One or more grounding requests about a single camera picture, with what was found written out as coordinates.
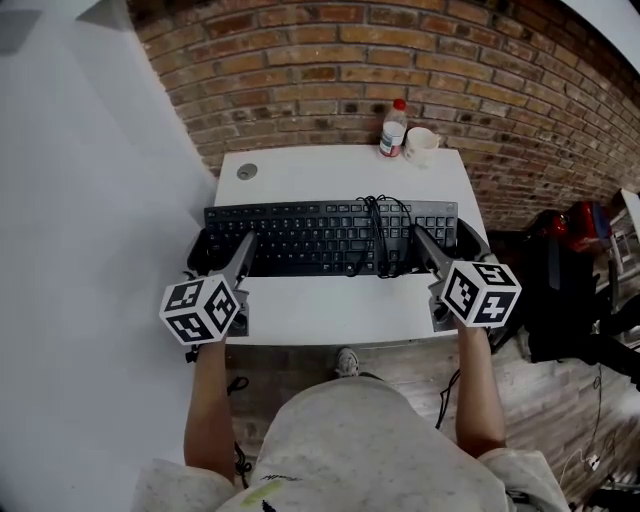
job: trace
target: wooden floor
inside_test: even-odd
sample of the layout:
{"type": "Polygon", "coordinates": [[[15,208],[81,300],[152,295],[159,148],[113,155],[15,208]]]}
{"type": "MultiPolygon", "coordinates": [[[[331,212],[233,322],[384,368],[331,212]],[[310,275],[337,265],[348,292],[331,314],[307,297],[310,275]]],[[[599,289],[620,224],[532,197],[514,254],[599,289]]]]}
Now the wooden floor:
{"type": "MultiPolygon", "coordinates": [[[[598,433],[591,442],[599,390],[597,366],[579,361],[530,364],[523,358],[522,339],[510,341],[494,356],[505,409],[508,444],[544,453],[560,480],[572,454],[598,454],[597,471],[585,471],[580,454],[567,465],[562,489],[569,502],[580,504],[608,474],[632,474],[640,464],[640,393],[608,368],[602,368],[602,410],[598,433]]],[[[455,339],[416,340],[391,346],[357,349],[361,371],[383,378],[404,394],[425,421],[435,424],[439,393],[457,369],[455,339]]],[[[246,376],[247,389],[231,403],[238,442],[250,458],[257,456],[264,435],[282,404],[298,392],[331,376],[335,347],[229,346],[228,375],[246,376]]],[[[454,439],[454,390],[442,432],[454,439]]]]}

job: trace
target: white desk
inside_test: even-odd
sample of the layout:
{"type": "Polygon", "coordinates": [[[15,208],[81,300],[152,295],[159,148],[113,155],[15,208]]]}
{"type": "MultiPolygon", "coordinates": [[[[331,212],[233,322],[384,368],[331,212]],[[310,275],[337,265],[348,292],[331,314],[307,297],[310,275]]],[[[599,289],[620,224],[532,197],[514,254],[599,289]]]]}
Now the white desk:
{"type": "MultiPolygon", "coordinates": [[[[456,201],[458,215],[486,233],[457,151],[438,150],[433,170],[404,157],[385,158],[374,146],[311,146],[227,154],[215,206],[286,201],[353,200],[386,194],[400,200],[456,201]],[[250,180],[237,177],[246,163],[250,180]]],[[[243,345],[332,345],[400,341],[435,333],[428,304],[431,274],[247,278],[250,336],[243,345]]]]}

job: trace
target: plastic bottle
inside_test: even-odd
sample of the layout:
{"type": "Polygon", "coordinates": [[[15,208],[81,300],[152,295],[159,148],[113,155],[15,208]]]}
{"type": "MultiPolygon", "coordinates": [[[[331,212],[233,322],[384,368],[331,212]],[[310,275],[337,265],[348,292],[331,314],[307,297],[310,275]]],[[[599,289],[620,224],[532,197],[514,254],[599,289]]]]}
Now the plastic bottle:
{"type": "Polygon", "coordinates": [[[380,139],[380,153],[384,156],[398,156],[400,146],[407,131],[407,103],[402,99],[393,101],[393,108],[384,118],[382,137],[380,139]]]}

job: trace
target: foot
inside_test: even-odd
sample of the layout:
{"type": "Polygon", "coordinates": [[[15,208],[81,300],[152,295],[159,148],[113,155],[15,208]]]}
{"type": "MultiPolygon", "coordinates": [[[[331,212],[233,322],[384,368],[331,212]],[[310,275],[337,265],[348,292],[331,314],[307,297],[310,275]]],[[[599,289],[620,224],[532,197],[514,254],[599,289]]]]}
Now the foot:
{"type": "Polygon", "coordinates": [[[359,370],[360,367],[356,353],[349,347],[341,348],[336,358],[335,372],[338,374],[338,378],[357,377],[360,373],[359,370]]]}

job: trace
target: black chair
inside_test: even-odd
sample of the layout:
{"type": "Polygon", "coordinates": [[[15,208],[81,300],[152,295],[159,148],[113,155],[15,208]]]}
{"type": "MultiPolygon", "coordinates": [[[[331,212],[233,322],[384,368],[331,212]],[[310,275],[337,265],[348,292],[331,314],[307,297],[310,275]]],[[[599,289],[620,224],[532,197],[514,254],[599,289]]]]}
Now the black chair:
{"type": "Polygon", "coordinates": [[[577,358],[602,363],[630,376],[640,390],[640,353],[612,337],[640,323],[640,296],[614,312],[615,265],[609,265],[609,285],[596,293],[590,254],[569,250],[552,237],[530,238],[525,249],[522,295],[494,353],[524,325],[532,362],[577,358]],[[599,333],[594,333],[598,321],[599,333]]]}

